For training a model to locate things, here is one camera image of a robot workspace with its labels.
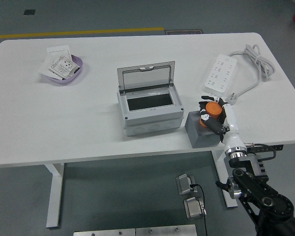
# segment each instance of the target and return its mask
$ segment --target gray block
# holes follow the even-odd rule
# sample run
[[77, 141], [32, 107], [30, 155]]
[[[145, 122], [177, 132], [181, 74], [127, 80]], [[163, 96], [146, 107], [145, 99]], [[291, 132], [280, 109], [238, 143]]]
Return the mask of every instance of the gray block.
[[207, 148], [216, 146], [220, 142], [220, 137], [204, 128], [199, 123], [200, 112], [189, 112], [185, 128], [192, 145], [192, 148]]

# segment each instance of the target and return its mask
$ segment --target screw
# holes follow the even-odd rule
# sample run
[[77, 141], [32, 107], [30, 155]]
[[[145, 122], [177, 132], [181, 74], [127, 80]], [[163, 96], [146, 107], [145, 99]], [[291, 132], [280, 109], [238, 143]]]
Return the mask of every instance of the screw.
[[262, 203], [266, 206], [266, 207], [271, 207], [273, 206], [273, 200], [271, 198], [268, 197], [264, 197], [262, 198]]
[[254, 176], [252, 175], [252, 173], [247, 172], [247, 175], [249, 176], [249, 178], [253, 178]]
[[241, 169], [236, 169], [235, 170], [235, 175], [242, 176], [243, 175], [243, 171]]

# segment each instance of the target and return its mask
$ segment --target orange cap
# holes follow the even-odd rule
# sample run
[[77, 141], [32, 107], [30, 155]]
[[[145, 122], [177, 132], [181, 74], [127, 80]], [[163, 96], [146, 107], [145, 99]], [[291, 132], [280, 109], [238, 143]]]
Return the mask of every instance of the orange cap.
[[[206, 112], [212, 116], [213, 118], [215, 119], [218, 119], [219, 116], [221, 115], [222, 113], [222, 108], [220, 105], [218, 105], [218, 103], [216, 102], [208, 102], [207, 105], [206, 105]], [[205, 124], [203, 124], [203, 122], [201, 121], [201, 118], [200, 118], [200, 124], [207, 128], [207, 126]]]

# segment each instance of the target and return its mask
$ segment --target power strip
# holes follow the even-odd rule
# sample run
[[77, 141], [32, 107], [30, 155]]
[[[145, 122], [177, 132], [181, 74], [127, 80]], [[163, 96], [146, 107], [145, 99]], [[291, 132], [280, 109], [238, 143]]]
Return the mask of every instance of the power strip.
[[219, 54], [207, 76], [204, 91], [221, 97], [231, 80], [237, 60], [235, 58]]

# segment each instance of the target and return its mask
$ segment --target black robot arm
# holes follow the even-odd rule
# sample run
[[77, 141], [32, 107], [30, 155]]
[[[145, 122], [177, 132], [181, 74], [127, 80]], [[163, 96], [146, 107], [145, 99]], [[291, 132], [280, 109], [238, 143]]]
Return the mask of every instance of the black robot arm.
[[[239, 199], [255, 224], [257, 236], [295, 236], [294, 206], [266, 182], [268, 176], [259, 156], [244, 156], [229, 161], [233, 177], [216, 185]], [[250, 204], [260, 211], [257, 215]]]

